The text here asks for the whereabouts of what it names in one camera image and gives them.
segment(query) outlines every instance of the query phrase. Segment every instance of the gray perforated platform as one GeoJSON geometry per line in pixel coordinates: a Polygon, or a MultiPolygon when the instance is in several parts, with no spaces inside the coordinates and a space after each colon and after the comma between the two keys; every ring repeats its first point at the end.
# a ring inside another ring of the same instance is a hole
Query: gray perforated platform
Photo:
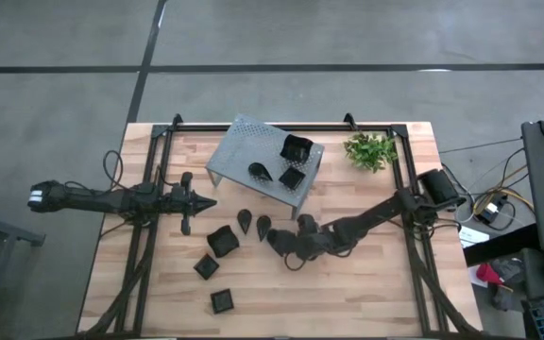
{"type": "Polygon", "coordinates": [[[241,183],[292,206],[292,218],[295,219],[314,182],[325,148],[320,144],[312,145],[310,157],[305,163],[288,161],[281,157],[284,139],[288,135],[288,132],[277,127],[271,127],[243,114],[237,115],[205,165],[213,185],[217,186],[222,178],[241,183]],[[263,164],[273,181],[251,176],[247,169],[254,162],[263,164]],[[305,174],[305,179],[296,190],[287,188],[279,181],[290,166],[305,174]]]}

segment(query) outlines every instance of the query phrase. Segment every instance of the black bowl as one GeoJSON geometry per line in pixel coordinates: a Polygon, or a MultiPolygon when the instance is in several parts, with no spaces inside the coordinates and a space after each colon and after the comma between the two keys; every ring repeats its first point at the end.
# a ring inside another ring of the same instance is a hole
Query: black bowl
{"type": "Polygon", "coordinates": [[[307,138],[301,138],[292,134],[284,139],[284,146],[280,155],[293,162],[306,162],[310,157],[310,149],[314,143],[307,138]]]}

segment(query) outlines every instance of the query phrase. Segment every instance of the white paper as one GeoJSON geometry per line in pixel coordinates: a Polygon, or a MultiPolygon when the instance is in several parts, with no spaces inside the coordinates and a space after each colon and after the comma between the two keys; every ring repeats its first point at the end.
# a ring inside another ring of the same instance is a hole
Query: white paper
{"type": "Polygon", "coordinates": [[[490,240],[490,235],[488,235],[487,233],[483,233],[483,232],[474,230],[472,228],[463,226],[461,227],[461,231],[459,231],[459,238],[461,239],[462,244],[463,244],[463,241],[467,241],[471,244],[477,244],[477,243],[486,242],[490,240]]]}
{"type": "Polygon", "coordinates": [[[478,277],[476,276],[476,272],[478,271],[478,268],[480,267],[480,265],[474,265],[472,267],[469,267],[467,270],[469,271],[469,280],[471,281],[471,283],[475,284],[475,285],[479,285],[481,287],[484,287],[484,288],[488,288],[488,282],[486,281],[482,281],[480,279],[478,279],[478,277]]]}
{"type": "MultiPolygon", "coordinates": [[[[459,231],[459,239],[461,239],[461,247],[466,248],[480,242],[488,241],[490,239],[490,235],[463,226],[461,227],[461,231],[459,231]]],[[[471,283],[475,285],[488,288],[488,282],[482,281],[476,276],[476,271],[478,271],[478,267],[480,266],[474,265],[467,269],[467,271],[469,272],[469,281],[471,281],[471,283]]]]}

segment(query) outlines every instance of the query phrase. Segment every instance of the concrete floor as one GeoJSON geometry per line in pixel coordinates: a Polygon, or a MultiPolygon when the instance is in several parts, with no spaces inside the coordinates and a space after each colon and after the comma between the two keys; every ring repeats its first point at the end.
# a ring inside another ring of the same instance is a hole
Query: concrete floor
{"type": "MultiPolygon", "coordinates": [[[[0,66],[138,65],[156,0],[0,0],[0,66]]],[[[544,0],[170,1],[153,64],[544,62],[544,0]]],[[[0,294],[0,339],[71,334],[102,215],[31,213],[46,180],[108,185],[101,158],[118,148],[136,75],[0,75],[0,219],[47,233],[18,246],[0,294]]],[[[446,150],[519,136],[544,119],[544,72],[150,75],[139,122],[431,121],[446,150]]],[[[521,147],[442,155],[465,185],[521,147]]],[[[523,164],[516,158],[513,168],[523,164]]],[[[500,178],[489,174],[472,190],[500,178]]],[[[516,186],[530,197],[527,183],[516,186]]],[[[518,219],[534,218],[518,205],[518,219]]],[[[474,226],[484,230],[484,226],[474,226]]],[[[513,331],[521,315],[492,310],[484,328],[513,331]]]]}

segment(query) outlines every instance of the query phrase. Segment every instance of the potted plant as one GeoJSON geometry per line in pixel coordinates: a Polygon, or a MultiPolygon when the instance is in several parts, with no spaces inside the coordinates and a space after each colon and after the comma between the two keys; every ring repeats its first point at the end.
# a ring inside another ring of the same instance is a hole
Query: potted plant
{"type": "Polygon", "coordinates": [[[394,139],[379,137],[376,134],[359,132],[344,142],[346,157],[352,160],[356,167],[372,170],[376,173],[383,170],[384,165],[398,158],[394,152],[394,139]]]}

